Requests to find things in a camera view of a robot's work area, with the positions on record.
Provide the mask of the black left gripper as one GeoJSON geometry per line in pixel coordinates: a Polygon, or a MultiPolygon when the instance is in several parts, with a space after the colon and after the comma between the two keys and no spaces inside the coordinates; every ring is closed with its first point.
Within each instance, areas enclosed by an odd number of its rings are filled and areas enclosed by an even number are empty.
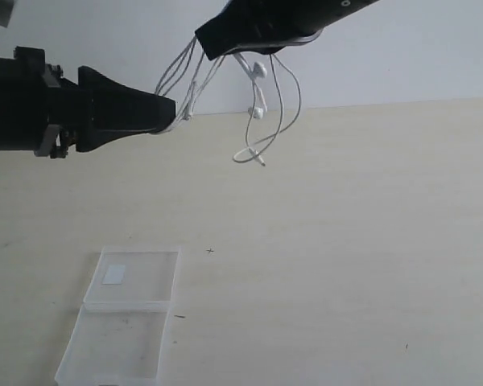
{"type": "Polygon", "coordinates": [[[45,51],[33,47],[17,47],[13,58],[0,58],[0,151],[64,158],[75,141],[77,152],[91,152],[119,139],[156,134],[175,120],[174,100],[129,88],[93,68],[79,67],[78,85],[90,96],[97,130],[76,138],[81,92],[63,78],[62,68],[48,64],[45,51]]]}

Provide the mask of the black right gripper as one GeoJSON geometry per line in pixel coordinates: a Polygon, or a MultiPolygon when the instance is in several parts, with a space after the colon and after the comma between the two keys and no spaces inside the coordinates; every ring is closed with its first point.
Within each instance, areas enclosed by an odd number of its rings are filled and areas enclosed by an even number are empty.
{"type": "Polygon", "coordinates": [[[271,55],[316,40],[323,29],[376,1],[229,1],[196,29],[209,60],[255,52],[271,55]]]}

